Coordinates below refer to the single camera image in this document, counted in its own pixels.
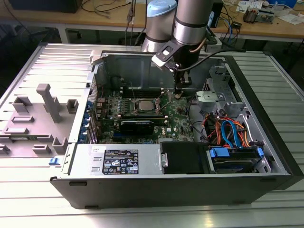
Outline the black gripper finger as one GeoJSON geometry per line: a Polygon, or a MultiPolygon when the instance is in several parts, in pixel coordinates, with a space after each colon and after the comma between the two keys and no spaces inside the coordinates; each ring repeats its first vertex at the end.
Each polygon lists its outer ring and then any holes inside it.
{"type": "Polygon", "coordinates": [[[177,71],[174,75],[174,92],[181,93],[182,89],[191,85],[190,70],[177,71]]]}

